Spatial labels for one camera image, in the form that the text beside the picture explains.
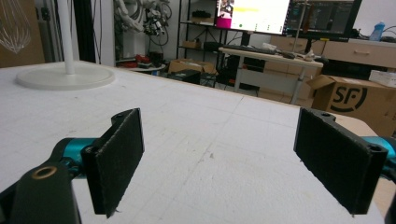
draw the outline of drawer cabinet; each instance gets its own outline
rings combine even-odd
[[[373,43],[367,40],[350,40],[348,43],[329,41],[323,55],[342,62],[396,67],[396,44],[393,43]]]
[[[305,46],[307,40],[306,39],[297,39],[296,47],[294,52],[301,52],[304,53]],[[272,36],[270,44],[275,45],[278,49],[285,50],[285,51],[292,51],[294,46],[294,38],[292,37],[284,37],[284,36]],[[325,42],[324,41],[316,41],[312,44],[312,50],[315,54],[320,55],[324,49]],[[284,75],[287,77],[297,78],[298,75],[301,73],[302,67],[301,66],[294,66],[294,65],[285,65],[284,63],[272,63],[267,62],[265,63],[264,71],[270,74],[278,74]],[[320,74],[321,69],[307,69],[305,72],[304,82],[300,88],[300,92],[298,98],[300,100],[306,100],[310,96],[310,87],[305,84],[305,82],[311,77],[314,77]],[[282,95],[290,95],[285,92],[279,92],[278,94]]]

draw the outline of box on shelf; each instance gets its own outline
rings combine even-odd
[[[387,87],[396,88],[396,73],[372,70],[369,80]]]
[[[199,71],[201,73],[216,74],[216,67],[213,63],[199,62],[191,59],[174,59],[169,64],[168,73],[178,72],[185,69]]]
[[[368,80],[318,76],[306,82],[316,90],[312,108],[360,119],[379,136],[396,129],[396,89]]]
[[[214,23],[215,18],[209,17],[209,18],[201,18],[201,17],[191,17],[191,22],[193,23]]]
[[[189,48],[189,49],[200,49],[202,46],[202,43],[185,40],[185,41],[183,41],[183,44],[181,46],[183,46],[184,48]]]

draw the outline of white table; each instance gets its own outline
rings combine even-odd
[[[238,92],[240,83],[246,83],[254,86],[264,87],[270,90],[283,91],[291,93],[290,103],[294,105],[297,101],[298,93],[304,81],[306,69],[317,69],[323,67],[323,63],[307,62],[301,59],[287,59],[280,55],[262,54],[250,51],[243,51],[237,49],[219,48],[223,53],[240,56],[238,71],[236,73],[236,80],[234,84],[234,91]],[[254,58],[265,60],[267,62],[283,63],[288,65],[296,65],[302,67],[302,71],[297,79],[282,77],[274,74],[264,74],[263,72],[256,72],[243,69],[244,58]]]
[[[85,91],[15,84],[24,66],[0,69],[0,190],[46,160],[65,137],[99,137],[110,117],[140,107],[146,152],[118,208],[92,211],[73,180],[83,223],[381,223],[374,203],[352,217],[293,151],[299,107],[113,69]],[[340,122],[371,130],[356,119]]]

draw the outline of keyboard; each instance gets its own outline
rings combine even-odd
[[[249,51],[249,52],[255,52],[255,53],[263,53],[263,54],[276,54],[275,49],[258,49],[258,48],[252,48],[252,47],[247,47],[247,46],[237,46],[237,45],[223,45],[222,46],[225,49],[237,49],[237,50],[243,50],[243,51]]]

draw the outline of black rubber pad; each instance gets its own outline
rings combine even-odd
[[[294,150],[350,214],[367,214],[388,151],[319,110],[301,108]]]
[[[119,113],[112,122],[81,152],[95,214],[107,217],[116,211],[144,152],[139,109]]]

